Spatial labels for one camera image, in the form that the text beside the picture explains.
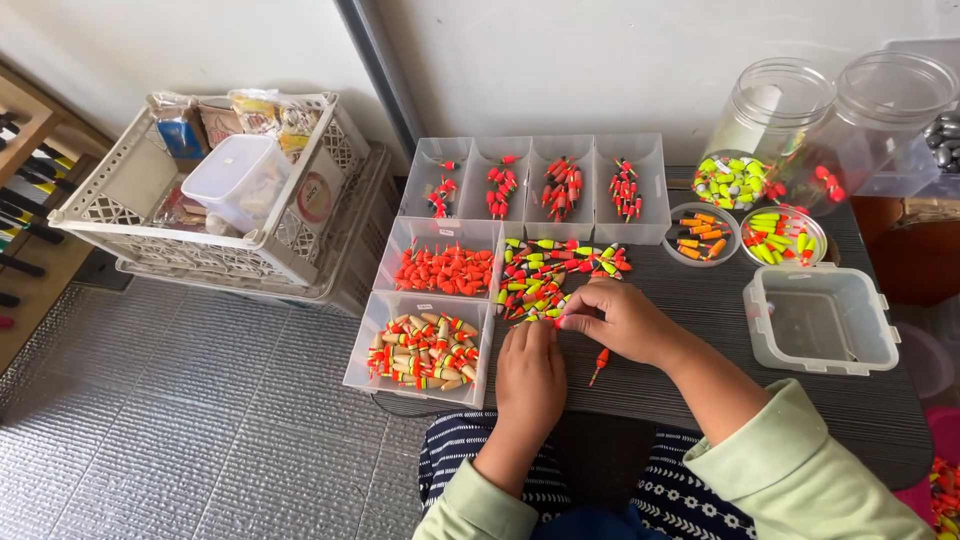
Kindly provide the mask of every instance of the clear plastic jar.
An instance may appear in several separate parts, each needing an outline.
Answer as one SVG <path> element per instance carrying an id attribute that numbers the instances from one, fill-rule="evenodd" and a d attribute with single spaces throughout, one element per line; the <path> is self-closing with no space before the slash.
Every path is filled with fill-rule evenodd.
<path id="1" fill-rule="evenodd" d="M 754 63 L 733 86 L 693 189 L 720 208 L 750 209 L 763 195 L 764 173 L 781 154 L 793 152 L 835 95 L 833 83 L 806 60 Z"/>
<path id="2" fill-rule="evenodd" d="M 922 55 L 878 51 L 852 61 L 824 119 L 767 174 L 774 201 L 813 215 L 831 212 L 958 91 L 956 74 Z"/>

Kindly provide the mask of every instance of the navy patterned pants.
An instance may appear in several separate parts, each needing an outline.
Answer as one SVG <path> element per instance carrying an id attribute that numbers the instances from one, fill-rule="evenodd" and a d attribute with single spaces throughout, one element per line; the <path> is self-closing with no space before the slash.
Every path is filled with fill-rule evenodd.
<path id="1" fill-rule="evenodd" d="M 471 410 L 441 415 L 427 429 L 419 479 L 424 514 L 464 458 L 477 456 L 495 424 L 496 411 Z M 670 538 L 756 539 L 753 520 L 722 501 L 684 466 L 684 454 L 700 437 L 695 431 L 657 428 L 650 462 L 630 499 L 641 523 Z M 522 496 L 542 523 L 572 508 L 560 469 L 548 439 L 530 467 Z"/>

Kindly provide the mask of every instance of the person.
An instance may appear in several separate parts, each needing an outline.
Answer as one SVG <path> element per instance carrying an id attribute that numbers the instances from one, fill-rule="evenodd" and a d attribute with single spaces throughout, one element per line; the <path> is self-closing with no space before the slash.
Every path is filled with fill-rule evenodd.
<path id="1" fill-rule="evenodd" d="M 933 538 L 828 434 L 796 380 L 761 388 L 634 287 L 591 279 L 561 328 L 663 370 L 703 438 L 658 429 L 655 448 L 672 457 L 651 456 L 627 510 L 571 508 L 548 440 L 564 360 L 551 322 L 524 322 L 500 349 L 498 410 L 443 415 L 427 431 L 415 539 Z"/>

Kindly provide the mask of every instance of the cuff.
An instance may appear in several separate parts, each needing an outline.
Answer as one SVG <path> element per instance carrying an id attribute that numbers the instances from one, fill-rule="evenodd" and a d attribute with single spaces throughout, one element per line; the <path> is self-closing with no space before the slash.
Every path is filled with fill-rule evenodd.
<path id="1" fill-rule="evenodd" d="M 537 524 L 537 510 L 491 484 L 464 459 L 444 489 L 444 499 L 457 514 L 500 539 L 526 539 Z"/>
<path id="2" fill-rule="evenodd" d="M 684 455 L 684 465 L 725 501 L 786 478 L 827 440 L 827 425 L 799 382 L 779 380 L 767 391 L 773 399 L 736 433 L 716 447 L 703 438 Z"/>

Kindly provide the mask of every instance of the hand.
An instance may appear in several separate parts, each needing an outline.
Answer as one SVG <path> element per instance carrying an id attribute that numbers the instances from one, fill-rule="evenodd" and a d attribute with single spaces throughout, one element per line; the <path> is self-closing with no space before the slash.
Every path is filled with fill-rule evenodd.
<path id="1" fill-rule="evenodd" d="M 549 321 L 524 322 L 503 340 L 496 362 L 496 427 L 539 449 L 566 402 L 564 357 Z"/>
<path id="2" fill-rule="evenodd" d="M 606 321 L 593 316 L 596 309 Z M 666 369 L 691 349 L 709 347 L 657 309 L 636 287 L 611 278 L 592 278 L 564 306 L 561 328 L 585 334 L 615 353 Z"/>

